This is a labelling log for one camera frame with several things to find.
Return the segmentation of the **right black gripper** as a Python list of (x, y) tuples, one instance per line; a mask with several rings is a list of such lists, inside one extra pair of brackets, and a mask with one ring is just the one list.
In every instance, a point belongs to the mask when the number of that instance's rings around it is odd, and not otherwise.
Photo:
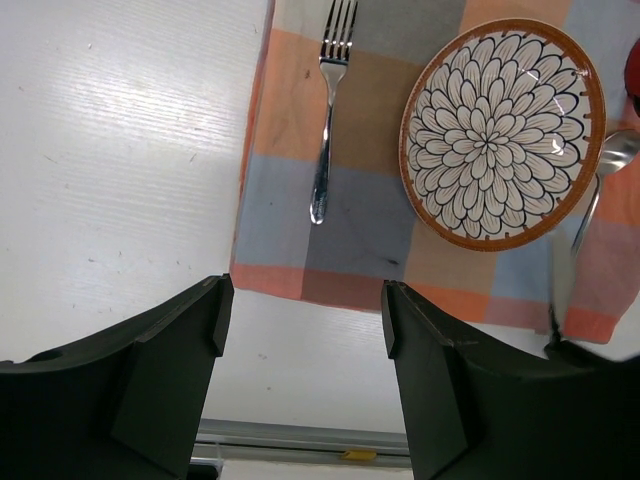
[(544, 347), (543, 370), (638, 370), (639, 356), (626, 360), (611, 360), (567, 340), (561, 332), (559, 310), (554, 302), (549, 306), (550, 339)]

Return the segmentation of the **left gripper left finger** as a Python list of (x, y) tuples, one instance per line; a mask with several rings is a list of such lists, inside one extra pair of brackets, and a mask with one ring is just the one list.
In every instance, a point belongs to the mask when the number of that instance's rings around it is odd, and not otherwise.
[(234, 287), (210, 276), (161, 305), (1, 365), (5, 479), (183, 479)]

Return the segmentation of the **red mug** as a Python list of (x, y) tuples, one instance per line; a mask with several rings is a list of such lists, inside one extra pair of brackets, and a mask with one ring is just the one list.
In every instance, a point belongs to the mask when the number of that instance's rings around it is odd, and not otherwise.
[(624, 69), (624, 83), (634, 111), (640, 116), (640, 40), (633, 45)]

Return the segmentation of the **silver spoon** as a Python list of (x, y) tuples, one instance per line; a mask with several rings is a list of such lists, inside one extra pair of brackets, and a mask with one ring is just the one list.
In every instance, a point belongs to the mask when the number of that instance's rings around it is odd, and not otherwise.
[(587, 230), (600, 200), (604, 179), (632, 163), (639, 153), (639, 133), (636, 130), (619, 130), (609, 135), (602, 146), (595, 174), (595, 188), (578, 232), (572, 244), (572, 257), (577, 259)]

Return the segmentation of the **floral patterned ceramic plate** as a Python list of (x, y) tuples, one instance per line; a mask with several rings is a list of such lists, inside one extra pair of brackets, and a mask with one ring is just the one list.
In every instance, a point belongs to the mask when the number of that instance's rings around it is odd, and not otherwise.
[(590, 185), (605, 137), (601, 82), (547, 23), (479, 25), (428, 63), (408, 98), (399, 167), (418, 217), (475, 251), (545, 235)]

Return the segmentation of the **orange checked cloth placemat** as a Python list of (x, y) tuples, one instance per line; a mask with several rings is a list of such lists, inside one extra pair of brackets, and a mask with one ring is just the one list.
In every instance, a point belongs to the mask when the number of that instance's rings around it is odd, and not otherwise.
[[(548, 232), (481, 252), (454, 245), (414, 211), (399, 167), (403, 113), (421, 72), (457, 36), (499, 19), (552, 25), (571, 37), (601, 82), (605, 132), (637, 128), (624, 69), (639, 40), (635, 1), (362, 1), (338, 87), (328, 210), (310, 220), (326, 84), (319, 53), (332, 1), (276, 1), (235, 233), (239, 287), (292, 300), (377, 311), (387, 280), (407, 283), (465, 321), (544, 331)], [(555, 227), (574, 235), (593, 179)]]

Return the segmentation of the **silver fork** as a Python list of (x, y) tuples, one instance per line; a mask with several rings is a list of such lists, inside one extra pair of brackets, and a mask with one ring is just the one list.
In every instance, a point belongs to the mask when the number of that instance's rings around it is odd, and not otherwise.
[(334, 103), (337, 88), (348, 70), (357, 11), (357, 1), (333, 1), (321, 42), (319, 69), (326, 82), (327, 110), (310, 202), (310, 220), (314, 225), (321, 225), (326, 217)]

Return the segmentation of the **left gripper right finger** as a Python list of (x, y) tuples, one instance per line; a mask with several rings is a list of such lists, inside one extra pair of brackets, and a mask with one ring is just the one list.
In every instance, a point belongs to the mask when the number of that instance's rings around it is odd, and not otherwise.
[(639, 369), (543, 370), (408, 285), (381, 294), (417, 479), (635, 479)]

